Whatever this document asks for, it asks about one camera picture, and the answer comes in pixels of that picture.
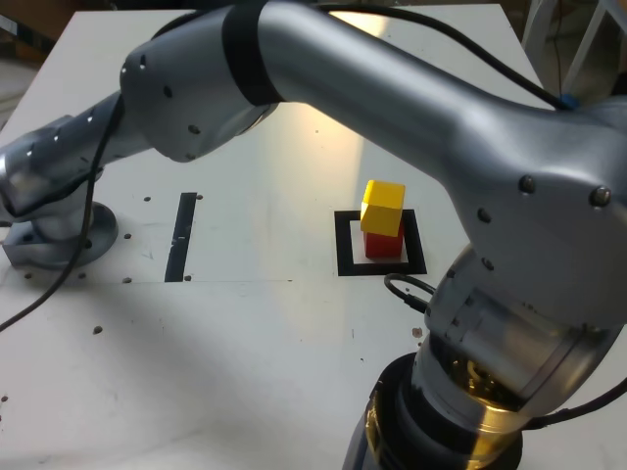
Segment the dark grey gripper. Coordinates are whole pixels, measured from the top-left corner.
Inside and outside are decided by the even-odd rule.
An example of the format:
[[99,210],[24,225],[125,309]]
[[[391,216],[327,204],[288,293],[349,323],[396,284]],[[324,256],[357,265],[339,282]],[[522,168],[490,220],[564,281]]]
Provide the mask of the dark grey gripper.
[[351,437],[342,465],[343,470],[395,468],[385,436],[386,418],[383,385],[376,384]]

